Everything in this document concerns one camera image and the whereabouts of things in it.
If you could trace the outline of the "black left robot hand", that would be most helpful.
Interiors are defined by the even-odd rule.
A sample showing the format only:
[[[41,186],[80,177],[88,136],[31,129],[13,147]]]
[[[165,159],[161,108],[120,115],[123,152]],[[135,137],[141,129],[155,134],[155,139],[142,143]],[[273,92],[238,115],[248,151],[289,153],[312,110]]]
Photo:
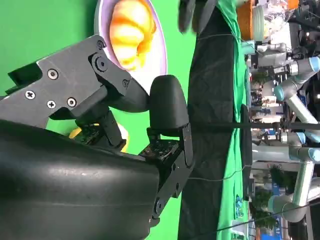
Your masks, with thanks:
[[[180,0],[178,7],[178,29],[184,34],[191,25],[200,34],[208,24],[217,0]]]

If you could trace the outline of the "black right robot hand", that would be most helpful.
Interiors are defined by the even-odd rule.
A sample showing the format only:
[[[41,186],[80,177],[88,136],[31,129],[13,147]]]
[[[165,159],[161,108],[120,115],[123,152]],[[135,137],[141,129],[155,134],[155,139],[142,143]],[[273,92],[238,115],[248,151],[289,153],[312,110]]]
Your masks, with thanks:
[[[3,240],[143,240],[194,167],[178,79],[150,92],[99,35],[12,71],[0,99]]]

